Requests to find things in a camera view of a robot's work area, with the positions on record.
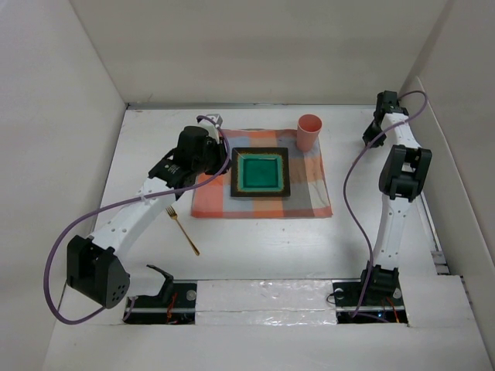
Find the green black square plate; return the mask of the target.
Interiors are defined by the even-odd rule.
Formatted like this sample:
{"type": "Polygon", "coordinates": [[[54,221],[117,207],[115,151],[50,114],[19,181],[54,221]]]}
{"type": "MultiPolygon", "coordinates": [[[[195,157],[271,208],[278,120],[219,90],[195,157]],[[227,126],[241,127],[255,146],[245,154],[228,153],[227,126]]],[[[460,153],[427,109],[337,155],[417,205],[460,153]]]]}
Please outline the green black square plate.
{"type": "Polygon", "coordinates": [[[290,197],[287,148],[236,147],[232,149],[231,160],[231,197],[290,197]]]}

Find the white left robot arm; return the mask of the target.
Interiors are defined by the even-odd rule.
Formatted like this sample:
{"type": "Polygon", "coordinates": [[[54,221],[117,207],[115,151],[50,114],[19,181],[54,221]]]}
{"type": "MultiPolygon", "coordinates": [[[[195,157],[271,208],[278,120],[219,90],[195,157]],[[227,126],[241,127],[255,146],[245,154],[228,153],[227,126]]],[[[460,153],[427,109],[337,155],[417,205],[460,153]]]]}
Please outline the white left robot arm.
{"type": "Polygon", "coordinates": [[[199,175],[224,174],[228,155],[220,126],[208,117],[184,127],[176,147],[149,171],[135,200],[90,236],[75,236],[68,243],[68,285],[106,309],[137,296],[147,297],[155,306],[167,305],[172,299],[172,276],[151,264],[139,274],[130,274],[125,270],[126,257],[160,213],[196,188],[199,175]]]}

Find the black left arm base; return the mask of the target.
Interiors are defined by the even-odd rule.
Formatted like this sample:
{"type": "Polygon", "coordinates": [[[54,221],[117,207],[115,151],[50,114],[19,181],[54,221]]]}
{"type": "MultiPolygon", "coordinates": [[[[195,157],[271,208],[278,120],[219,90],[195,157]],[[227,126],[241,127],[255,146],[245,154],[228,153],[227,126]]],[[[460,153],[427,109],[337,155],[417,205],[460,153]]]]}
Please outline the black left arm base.
{"type": "Polygon", "coordinates": [[[175,281],[164,294],[142,295],[125,305],[125,324],[129,325],[194,325],[196,321],[196,281],[175,281]]]}

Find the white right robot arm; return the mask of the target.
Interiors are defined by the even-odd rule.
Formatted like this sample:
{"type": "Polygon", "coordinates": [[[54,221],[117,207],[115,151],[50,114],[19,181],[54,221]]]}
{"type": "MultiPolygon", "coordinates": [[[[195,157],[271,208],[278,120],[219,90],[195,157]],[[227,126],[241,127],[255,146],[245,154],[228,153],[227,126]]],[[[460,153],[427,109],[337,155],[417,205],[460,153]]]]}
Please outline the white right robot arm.
{"type": "Polygon", "coordinates": [[[366,306],[379,305],[399,289],[399,250],[405,220],[422,193],[432,160],[432,152],[412,134],[408,119],[398,94],[385,90],[377,95],[374,119],[363,134],[364,144],[370,148],[382,146],[386,137],[395,140],[378,180],[382,213],[373,260],[357,285],[357,294],[366,306]]]}

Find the checkered orange blue cloth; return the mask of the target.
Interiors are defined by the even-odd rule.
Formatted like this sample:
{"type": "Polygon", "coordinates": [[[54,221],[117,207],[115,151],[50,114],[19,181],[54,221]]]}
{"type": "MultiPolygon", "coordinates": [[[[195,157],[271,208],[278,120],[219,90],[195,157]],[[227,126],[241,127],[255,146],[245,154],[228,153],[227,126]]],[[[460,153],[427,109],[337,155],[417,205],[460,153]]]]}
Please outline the checkered orange blue cloth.
{"type": "Polygon", "coordinates": [[[333,215],[319,142],[312,150],[296,146],[296,130],[226,130],[231,148],[288,149],[291,195],[288,198],[234,198],[230,173],[214,179],[193,194],[191,216],[197,219],[326,218],[333,215]]]}

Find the gold fork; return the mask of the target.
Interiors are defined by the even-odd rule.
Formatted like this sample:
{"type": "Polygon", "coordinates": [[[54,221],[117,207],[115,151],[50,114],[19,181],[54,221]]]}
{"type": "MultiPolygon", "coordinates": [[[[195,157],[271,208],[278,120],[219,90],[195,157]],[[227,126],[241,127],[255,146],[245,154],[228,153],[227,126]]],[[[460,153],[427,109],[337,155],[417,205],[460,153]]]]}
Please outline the gold fork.
{"type": "Polygon", "coordinates": [[[166,212],[169,215],[169,217],[176,222],[176,224],[180,228],[181,232],[183,233],[184,237],[188,241],[189,245],[193,249],[193,252],[195,253],[195,255],[199,256],[200,255],[200,251],[198,250],[198,248],[196,247],[196,244],[191,240],[191,238],[189,237],[189,234],[186,232],[186,230],[184,229],[183,225],[179,221],[179,217],[177,215],[177,212],[173,209],[172,206],[166,207],[166,212]]]}

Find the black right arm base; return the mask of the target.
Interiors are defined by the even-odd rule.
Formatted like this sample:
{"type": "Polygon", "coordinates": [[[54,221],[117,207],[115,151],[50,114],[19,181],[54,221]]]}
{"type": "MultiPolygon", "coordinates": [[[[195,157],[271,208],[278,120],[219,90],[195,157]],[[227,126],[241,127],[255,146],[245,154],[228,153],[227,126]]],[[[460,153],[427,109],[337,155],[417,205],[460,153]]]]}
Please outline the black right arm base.
{"type": "Polygon", "coordinates": [[[335,280],[332,291],[326,296],[326,302],[336,309],[338,324],[400,323],[408,324],[401,288],[397,286],[392,293],[378,293],[367,289],[360,302],[362,285],[358,280],[335,280]]]}

